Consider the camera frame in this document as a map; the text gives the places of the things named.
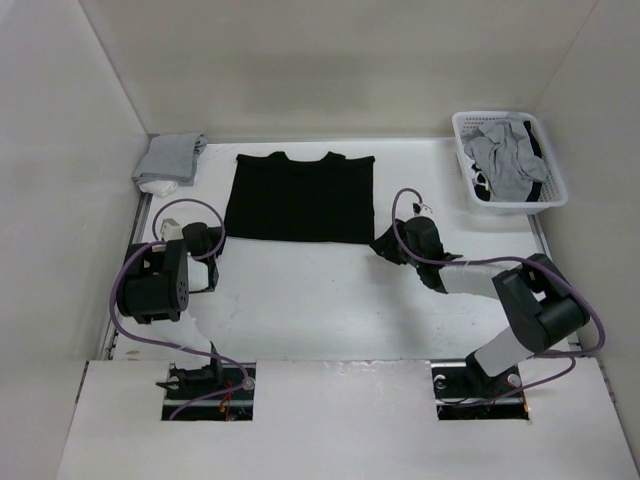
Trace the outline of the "black tank top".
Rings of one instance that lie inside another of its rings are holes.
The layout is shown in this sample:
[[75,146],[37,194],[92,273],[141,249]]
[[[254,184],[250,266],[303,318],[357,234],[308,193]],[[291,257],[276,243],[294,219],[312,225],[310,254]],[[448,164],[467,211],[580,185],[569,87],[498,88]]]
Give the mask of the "black tank top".
[[235,238],[368,244],[373,241],[373,156],[329,152],[296,161],[285,152],[239,154],[225,212]]

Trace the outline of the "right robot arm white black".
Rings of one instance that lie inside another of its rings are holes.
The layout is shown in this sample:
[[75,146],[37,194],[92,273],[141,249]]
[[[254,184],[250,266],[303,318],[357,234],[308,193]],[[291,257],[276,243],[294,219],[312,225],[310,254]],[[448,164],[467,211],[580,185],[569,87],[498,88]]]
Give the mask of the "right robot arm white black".
[[473,394],[489,394],[500,375],[523,360],[545,354],[590,320],[570,285],[544,254],[483,263],[444,249],[428,217],[396,220],[370,243],[380,257],[410,265],[427,288],[441,294],[471,294],[498,301],[508,326],[465,358],[464,384]]

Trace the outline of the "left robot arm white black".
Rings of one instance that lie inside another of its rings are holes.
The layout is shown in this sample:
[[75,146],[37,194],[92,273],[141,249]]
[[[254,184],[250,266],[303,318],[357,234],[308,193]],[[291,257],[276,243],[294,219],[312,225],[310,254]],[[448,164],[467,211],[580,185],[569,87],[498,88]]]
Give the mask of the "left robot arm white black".
[[179,226],[172,219],[161,228],[166,242],[141,254],[124,274],[116,293],[120,313],[149,325],[159,340],[182,350],[216,351],[188,311],[190,296],[216,289],[216,259],[224,247],[220,227],[203,222]]

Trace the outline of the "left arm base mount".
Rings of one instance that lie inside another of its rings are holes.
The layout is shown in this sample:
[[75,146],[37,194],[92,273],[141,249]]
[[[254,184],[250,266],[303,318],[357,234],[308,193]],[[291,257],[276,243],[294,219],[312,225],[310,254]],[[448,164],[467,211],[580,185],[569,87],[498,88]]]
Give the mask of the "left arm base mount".
[[156,383],[163,390],[162,421],[251,421],[255,390],[241,386],[236,366],[211,361],[198,369],[172,365],[168,377]]

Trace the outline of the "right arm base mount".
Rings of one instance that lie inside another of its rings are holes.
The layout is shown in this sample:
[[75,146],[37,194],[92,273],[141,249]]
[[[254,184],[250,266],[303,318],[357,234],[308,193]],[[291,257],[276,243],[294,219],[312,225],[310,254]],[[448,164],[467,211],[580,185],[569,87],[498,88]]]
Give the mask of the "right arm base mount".
[[525,395],[506,394],[522,385],[514,366],[477,386],[466,377],[464,362],[431,364],[436,413],[442,421],[528,420]]

